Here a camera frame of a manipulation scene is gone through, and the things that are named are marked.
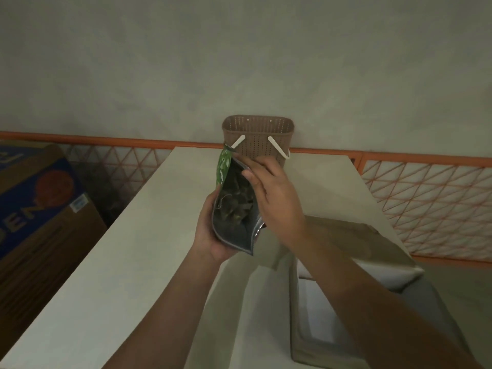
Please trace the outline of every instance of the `red circle logo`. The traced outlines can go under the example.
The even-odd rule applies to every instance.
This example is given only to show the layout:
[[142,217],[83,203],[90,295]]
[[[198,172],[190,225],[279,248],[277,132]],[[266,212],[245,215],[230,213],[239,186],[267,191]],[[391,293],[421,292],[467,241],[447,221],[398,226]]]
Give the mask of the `red circle logo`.
[[48,171],[36,182],[36,198],[43,207],[62,206],[72,198],[74,186],[69,173],[60,170]]

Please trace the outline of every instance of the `brown plastic basket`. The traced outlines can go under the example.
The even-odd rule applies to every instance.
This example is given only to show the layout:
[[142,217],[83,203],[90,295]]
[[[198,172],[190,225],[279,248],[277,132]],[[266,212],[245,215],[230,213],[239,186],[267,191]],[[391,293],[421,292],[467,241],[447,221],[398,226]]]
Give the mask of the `brown plastic basket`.
[[294,134],[294,122],[286,117],[264,117],[258,115],[231,115],[222,123],[225,144],[232,146],[237,139],[244,135],[246,138],[235,148],[249,158],[272,155],[280,163],[285,158],[268,140],[272,136],[286,155],[289,155],[289,146]]

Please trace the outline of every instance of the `person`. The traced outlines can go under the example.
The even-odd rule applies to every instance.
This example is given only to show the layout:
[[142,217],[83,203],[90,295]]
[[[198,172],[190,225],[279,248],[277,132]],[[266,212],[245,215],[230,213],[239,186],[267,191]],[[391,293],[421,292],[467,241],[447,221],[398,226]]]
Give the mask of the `person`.
[[[481,367],[338,248],[310,236],[297,192],[273,158],[239,158],[268,228],[311,273],[372,368]],[[236,253],[212,230],[218,192],[206,198],[181,266],[104,369],[185,365],[220,264]]]

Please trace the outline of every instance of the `white sticker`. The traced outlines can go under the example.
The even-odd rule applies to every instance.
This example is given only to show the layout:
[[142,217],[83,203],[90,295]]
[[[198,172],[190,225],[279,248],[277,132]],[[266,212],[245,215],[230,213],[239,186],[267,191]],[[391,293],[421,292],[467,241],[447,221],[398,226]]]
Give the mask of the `white sticker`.
[[89,203],[89,199],[87,199],[85,193],[82,193],[82,195],[79,198],[77,198],[75,201],[70,203],[70,208],[72,209],[72,211],[77,213],[88,203]]

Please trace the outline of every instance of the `person's right arm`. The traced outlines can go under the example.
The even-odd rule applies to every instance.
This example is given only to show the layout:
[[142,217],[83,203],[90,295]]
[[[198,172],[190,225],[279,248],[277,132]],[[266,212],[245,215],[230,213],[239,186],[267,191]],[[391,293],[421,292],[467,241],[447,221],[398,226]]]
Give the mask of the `person's right arm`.
[[371,367],[481,368],[337,247],[309,235],[297,192],[274,158],[241,159],[268,228],[311,273]]

